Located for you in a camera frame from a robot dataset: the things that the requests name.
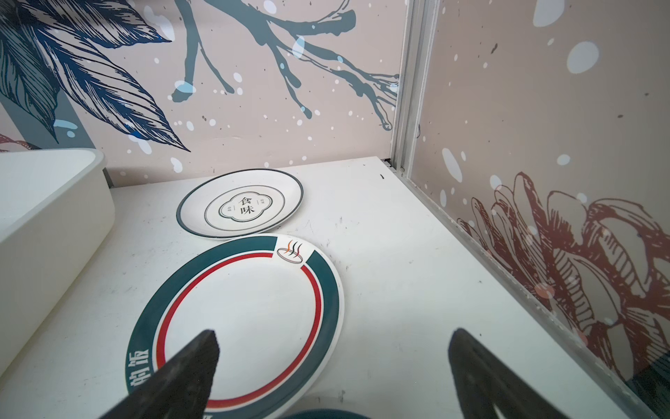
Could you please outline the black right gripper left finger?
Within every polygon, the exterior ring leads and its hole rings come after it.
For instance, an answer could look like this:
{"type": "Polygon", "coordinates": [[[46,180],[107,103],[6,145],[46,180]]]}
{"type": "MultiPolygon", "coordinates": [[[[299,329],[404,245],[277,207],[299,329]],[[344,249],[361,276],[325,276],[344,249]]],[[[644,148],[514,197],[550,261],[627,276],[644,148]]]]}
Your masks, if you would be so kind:
{"type": "Polygon", "coordinates": [[[139,389],[102,417],[204,417],[219,354],[216,333],[213,330],[202,331],[139,389]]]}

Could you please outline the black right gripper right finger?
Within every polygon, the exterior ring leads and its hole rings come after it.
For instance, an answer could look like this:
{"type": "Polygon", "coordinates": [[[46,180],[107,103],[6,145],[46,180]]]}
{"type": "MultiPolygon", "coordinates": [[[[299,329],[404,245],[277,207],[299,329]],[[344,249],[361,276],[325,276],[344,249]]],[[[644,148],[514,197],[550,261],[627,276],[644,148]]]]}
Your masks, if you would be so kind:
{"type": "Polygon", "coordinates": [[[567,419],[467,330],[452,334],[448,359],[465,418],[567,419]]]}

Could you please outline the green red ringed plate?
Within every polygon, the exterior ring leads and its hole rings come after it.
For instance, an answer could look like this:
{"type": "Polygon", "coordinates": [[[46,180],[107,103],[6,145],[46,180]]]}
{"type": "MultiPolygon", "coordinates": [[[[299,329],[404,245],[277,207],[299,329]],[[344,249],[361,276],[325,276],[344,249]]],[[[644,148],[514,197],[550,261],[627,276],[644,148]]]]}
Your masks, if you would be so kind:
{"type": "Polygon", "coordinates": [[[286,235],[231,240],[188,261],[158,288],[127,346],[138,389],[200,332],[219,359],[207,418],[277,418],[320,376],[340,337],[344,288],[333,262],[286,235]]]}

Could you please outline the green hao shi plate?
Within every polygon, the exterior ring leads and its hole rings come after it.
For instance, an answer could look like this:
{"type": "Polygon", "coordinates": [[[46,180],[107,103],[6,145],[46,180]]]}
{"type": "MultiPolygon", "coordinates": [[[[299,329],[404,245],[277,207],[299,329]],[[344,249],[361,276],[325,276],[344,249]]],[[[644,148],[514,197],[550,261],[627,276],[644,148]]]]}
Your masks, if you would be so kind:
{"type": "Polygon", "coordinates": [[[361,414],[347,410],[319,409],[301,411],[284,419],[369,419],[361,414]]]}

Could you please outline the small white green-rimmed plate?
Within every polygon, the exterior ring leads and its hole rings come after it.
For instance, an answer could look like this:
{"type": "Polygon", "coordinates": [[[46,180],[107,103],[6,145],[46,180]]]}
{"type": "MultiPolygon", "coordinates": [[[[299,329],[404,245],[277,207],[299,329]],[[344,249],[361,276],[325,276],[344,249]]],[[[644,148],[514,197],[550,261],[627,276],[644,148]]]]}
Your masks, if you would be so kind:
{"type": "Polygon", "coordinates": [[[181,200],[178,225],[212,239],[233,239],[271,230],[295,214],[305,189],[276,169],[243,169],[201,183],[181,200]]]}

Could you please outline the white plastic bin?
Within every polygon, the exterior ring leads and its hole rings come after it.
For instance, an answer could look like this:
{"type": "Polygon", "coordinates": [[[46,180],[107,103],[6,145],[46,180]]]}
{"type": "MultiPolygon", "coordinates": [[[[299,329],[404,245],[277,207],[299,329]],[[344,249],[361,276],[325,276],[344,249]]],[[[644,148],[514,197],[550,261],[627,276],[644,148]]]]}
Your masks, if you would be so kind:
{"type": "Polygon", "coordinates": [[[113,227],[105,156],[1,155],[1,369],[7,370],[113,227]]]}

